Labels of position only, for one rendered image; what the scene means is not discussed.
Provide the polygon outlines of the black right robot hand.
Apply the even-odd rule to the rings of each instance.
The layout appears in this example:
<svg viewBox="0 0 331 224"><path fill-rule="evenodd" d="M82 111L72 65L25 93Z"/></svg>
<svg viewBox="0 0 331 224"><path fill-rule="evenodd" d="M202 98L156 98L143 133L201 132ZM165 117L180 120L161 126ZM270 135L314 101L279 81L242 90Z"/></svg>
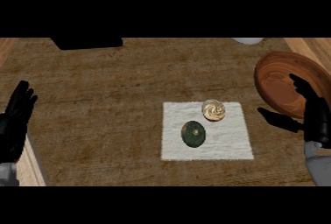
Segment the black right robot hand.
<svg viewBox="0 0 331 224"><path fill-rule="evenodd" d="M292 73L289 78L294 81L295 92L304 97L304 122L300 123L288 115L270 112L258 108L266 122L275 127L297 132L304 132L307 142L319 142L325 148L331 147L331 111L326 99L319 97L309 82Z"/></svg>

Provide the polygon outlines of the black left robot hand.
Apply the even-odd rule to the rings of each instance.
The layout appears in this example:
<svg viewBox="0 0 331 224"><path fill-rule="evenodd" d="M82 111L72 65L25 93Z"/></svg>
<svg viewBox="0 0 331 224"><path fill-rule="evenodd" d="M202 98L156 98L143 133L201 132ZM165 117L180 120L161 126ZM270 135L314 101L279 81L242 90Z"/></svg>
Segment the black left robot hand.
<svg viewBox="0 0 331 224"><path fill-rule="evenodd" d="M34 89L20 80L4 113L0 113L0 163L14 163L20 158L35 102Z"/></svg>

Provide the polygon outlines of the brown wooden bowl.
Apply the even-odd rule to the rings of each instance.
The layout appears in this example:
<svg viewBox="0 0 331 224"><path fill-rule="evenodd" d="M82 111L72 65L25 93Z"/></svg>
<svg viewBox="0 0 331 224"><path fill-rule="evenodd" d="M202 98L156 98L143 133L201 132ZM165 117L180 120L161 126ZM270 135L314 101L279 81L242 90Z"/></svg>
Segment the brown wooden bowl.
<svg viewBox="0 0 331 224"><path fill-rule="evenodd" d="M254 85L266 104L280 114L301 119L306 98L295 92L294 74L303 78L331 109L331 74L319 64L295 52L269 52L254 67Z"/></svg>

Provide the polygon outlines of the cream swirl cupcake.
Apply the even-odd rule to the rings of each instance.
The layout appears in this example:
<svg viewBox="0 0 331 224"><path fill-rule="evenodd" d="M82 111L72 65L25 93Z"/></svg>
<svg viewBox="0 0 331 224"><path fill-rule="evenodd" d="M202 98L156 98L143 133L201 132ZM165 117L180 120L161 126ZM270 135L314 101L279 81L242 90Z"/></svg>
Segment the cream swirl cupcake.
<svg viewBox="0 0 331 224"><path fill-rule="evenodd" d="M207 100L201 105L201 113L204 118L211 122L218 122L224 118L224 106L214 100Z"/></svg>

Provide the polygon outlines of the white placemat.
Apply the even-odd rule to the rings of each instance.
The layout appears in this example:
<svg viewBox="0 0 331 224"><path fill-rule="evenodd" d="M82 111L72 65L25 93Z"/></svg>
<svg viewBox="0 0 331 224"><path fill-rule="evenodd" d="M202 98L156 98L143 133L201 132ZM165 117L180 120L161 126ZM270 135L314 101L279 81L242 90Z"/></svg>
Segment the white placemat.
<svg viewBox="0 0 331 224"><path fill-rule="evenodd" d="M209 122L202 116L202 102L162 103L162 160L252 160L248 129L239 102L224 102L224 118ZM181 127L195 121L205 129L205 140L192 148L181 141Z"/></svg>

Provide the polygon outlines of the brown woven table mat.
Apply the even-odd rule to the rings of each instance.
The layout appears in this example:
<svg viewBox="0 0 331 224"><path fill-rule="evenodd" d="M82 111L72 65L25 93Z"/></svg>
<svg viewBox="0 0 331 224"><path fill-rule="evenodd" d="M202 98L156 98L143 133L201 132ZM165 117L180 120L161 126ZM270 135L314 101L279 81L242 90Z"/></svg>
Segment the brown woven table mat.
<svg viewBox="0 0 331 224"><path fill-rule="evenodd" d="M48 186L310 186L303 137L270 126L257 109L254 65L279 38L128 38L116 48L57 49L48 38L1 46L0 110L19 81L38 97L28 124ZM167 104L232 102L236 124L218 139L245 140L242 159L161 157Z"/></svg>

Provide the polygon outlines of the dark green round vegetable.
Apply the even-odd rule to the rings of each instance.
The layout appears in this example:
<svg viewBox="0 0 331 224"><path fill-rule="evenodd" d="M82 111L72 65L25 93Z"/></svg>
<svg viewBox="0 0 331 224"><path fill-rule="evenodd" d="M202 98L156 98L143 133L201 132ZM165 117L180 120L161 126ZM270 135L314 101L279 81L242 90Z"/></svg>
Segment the dark green round vegetable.
<svg viewBox="0 0 331 224"><path fill-rule="evenodd" d="M198 148L205 141L205 129L196 121L187 121L180 129L180 138L184 144Z"/></svg>

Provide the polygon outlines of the pale grey round object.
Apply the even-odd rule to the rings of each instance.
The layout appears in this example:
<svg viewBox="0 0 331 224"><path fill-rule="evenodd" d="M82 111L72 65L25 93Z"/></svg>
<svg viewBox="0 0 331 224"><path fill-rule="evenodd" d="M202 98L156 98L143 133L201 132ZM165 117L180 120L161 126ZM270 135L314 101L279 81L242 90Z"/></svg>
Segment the pale grey round object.
<svg viewBox="0 0 331 224"><path fill-rule="evenodd" d="M255 45L258 44L264 38L232 38L238 43L245 45Z"/></svg>

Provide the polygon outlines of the black appliance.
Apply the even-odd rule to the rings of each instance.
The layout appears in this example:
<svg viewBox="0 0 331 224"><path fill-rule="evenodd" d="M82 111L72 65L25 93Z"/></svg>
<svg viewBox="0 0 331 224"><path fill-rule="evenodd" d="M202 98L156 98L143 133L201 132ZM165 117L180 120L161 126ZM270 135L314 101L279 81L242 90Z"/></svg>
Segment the black appliance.
<svg viewBox="0 0 331 224"><path fill-rule="evenodd" d="M121 38L51 38L60 50L78 50L122 46Z"/></svg>

